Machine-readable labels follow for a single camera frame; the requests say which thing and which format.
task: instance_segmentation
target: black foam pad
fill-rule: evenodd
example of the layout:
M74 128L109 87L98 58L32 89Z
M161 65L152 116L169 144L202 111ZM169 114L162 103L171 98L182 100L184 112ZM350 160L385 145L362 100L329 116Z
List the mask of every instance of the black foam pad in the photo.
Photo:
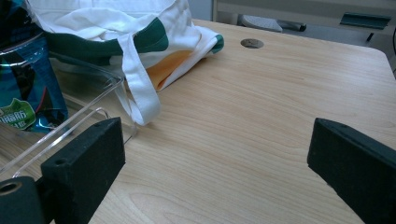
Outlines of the black foam pad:
M396 223L395 150L342 123L316 119L307 160L365 223Z
M43 181L55 189L55 222L88 223L125 163L120 118L92 125L41 164Z

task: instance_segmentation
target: blue package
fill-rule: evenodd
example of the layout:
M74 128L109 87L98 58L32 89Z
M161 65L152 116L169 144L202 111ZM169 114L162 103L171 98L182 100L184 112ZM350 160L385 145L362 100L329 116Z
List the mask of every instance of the blue package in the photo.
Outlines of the blue package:
M68 118L46 39L37 35L0 50L0 122L47 133Z
M0 49L16 45L42 30L32 22L25 10L23 0L8 0L0 3Z

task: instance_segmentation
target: wood grain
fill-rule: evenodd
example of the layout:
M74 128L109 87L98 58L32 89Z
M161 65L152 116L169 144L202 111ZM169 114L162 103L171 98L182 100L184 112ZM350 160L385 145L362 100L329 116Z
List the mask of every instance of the wood grain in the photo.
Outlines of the wood grain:
M396 148L396 82L375 49L197 21L225 38L161 91L161 115L92 223L361 223L307 167L314 119ZM245 49L245 38L264 42Z

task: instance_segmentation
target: bag strap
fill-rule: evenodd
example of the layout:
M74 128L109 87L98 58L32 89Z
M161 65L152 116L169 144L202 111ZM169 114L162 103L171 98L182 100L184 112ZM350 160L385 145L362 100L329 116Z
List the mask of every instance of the bag strap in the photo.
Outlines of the bag strap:
M130 100L132 118L139 125L146 125L160 114L160 99L140 62L134 46L134 34L122 35L118 41L123 51L122 71L134 97Z

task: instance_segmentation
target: black object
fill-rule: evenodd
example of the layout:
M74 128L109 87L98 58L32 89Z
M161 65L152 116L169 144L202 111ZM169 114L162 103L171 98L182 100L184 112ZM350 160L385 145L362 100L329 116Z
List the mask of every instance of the black object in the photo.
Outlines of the black object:
M307 160L365 223L396 223L395 150L345 124L316 119Z
M369 37L367 37L366 41L370 42L370 40L373 38L374 33L370 33Z
M0 223L44 223L32 177L22 176L0 183Z
M0 183L0 223L88 223L124 163L120 118L100 121L46 160L36 182Z
M346 12L341 19L340 24L357 26L364 28L371 28L377 30L383 30L388 26L388 23L392 19L391 16L380 16L380 15L368 15L354 12Z

